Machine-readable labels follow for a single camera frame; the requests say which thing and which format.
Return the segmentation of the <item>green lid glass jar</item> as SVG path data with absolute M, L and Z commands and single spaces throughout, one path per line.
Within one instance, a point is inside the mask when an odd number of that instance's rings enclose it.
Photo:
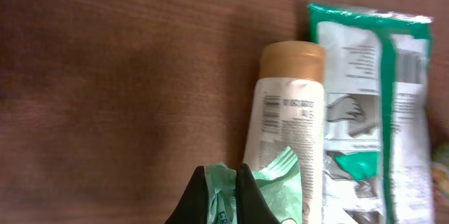
M 434 196 L 443 205 L 448 205 L 448 144 L 440 144 L 432 157 L 432 181 Z

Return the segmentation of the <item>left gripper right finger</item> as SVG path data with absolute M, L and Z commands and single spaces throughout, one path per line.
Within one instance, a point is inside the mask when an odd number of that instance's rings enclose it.
M 236 173 L 236 217 L 238 224 L 280 224 L 247 164 L 242 164 Z

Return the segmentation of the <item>white tube gold cap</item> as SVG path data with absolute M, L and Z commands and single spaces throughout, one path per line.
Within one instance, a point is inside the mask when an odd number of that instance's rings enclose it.
M 265 47 L 243 161 L 251 172 L 270 164 L 287 147 L 300 162 L 302 223 L 322 222 L 325 51 L 305 41 Z

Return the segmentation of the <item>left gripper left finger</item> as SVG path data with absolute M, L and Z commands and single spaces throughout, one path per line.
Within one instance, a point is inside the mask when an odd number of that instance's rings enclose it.
M 208 187 L 203 166 L 195 168 L 175 210 L 165 224 L 206 224 Z

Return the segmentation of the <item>green 3M glove package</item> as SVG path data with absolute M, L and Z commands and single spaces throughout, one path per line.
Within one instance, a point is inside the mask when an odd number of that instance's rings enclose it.
M 425 108 L 432 19 L 311 3 L 326 50 L 324 223 L 433 224 Z

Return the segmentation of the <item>light green wipes packet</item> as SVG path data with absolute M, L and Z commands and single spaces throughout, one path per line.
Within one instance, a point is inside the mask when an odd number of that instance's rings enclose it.
M 300 162 L 290 147 L 252 175 L 269 210 L 280 223 L 302 223 Z M 208 188 L 206 222 L 236 223 L 236 171 L 219 163 L 207 166 L 205 177 Z

